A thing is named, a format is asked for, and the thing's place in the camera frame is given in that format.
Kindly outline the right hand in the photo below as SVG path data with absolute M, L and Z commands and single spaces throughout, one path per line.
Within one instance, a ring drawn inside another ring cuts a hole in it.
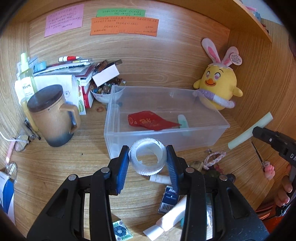
M 288 164 L 287 173 L 288 175 L 283 176 L 281 180 L 281 186 L 278 189 L 278 192 L 275 196 L 275 204 L 278 207 L 282 207 L 285 204 L 288 204 L 290 198 L 288 197 L 288 193 L 292 192 L 292 183 L 290 182 L 289 174 L 292 169 L 292 165 Z

